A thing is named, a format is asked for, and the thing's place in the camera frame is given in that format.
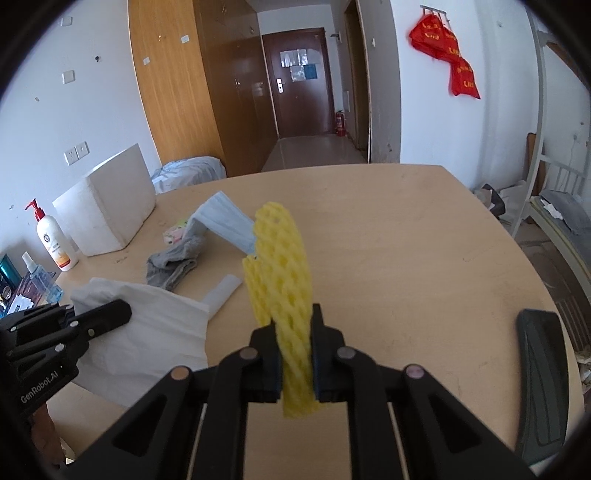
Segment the brown door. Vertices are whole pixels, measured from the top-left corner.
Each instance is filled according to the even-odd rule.
[[[334,130],[335,107],[324,28],[263,35],[279,136]]]

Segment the white foam box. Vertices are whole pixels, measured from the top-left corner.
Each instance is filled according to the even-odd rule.
[[[156,205],[139,145],[97,165],[53,206],[87,257],[125,248]]]

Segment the red bag hanging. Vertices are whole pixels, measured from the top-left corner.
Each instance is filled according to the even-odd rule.
[[[456,96],[464,94],[480,99],[474,71],[462,57],[460,57],[459,63],[452,64],[452,93]]]
[[[460,55],[457,37],[452,32],[451,27],[443,27],[443,42],[445,43],[445,51],[438,57],[439,60],[448,61],[451,64],[458,63],[462,56]]]
[[[425,14],[409,35],[411,45],[427,55],[437,56],[446,51],[443,23],[435,14]]]

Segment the wooden table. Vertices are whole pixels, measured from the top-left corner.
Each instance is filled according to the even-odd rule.
[[[351,165],[274,171],[158,196],[122,251],[83,258],[59,278],[68,295],[91,277],[143,283],[162,233],[223,190],[248,216],[284,204],[300,228],[327,325],[384,365],[424,365],[507,445],[517,438],[520,371],[515,319],[556,307],[501,224],[445,169]],[[224,275],[242,275],[243,253],[210,232],[197,268],[176,293],[200,300]],[[248,344],[256,323],[240,287],[210,322],[211,365]],[[573,348],[569,427],[583,412]],[[66,441],[81,451],[123,408],[70,384],[50,403]],[[249,409],[245,478],[347,478],[345,405],[286,420],[281,406]]]

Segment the wooden wardrobe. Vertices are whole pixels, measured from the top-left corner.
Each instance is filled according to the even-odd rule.
[[[139,91],[162,164],[211,155],[261,171],[277,142],[255,11],[245,0],[129,0]]]

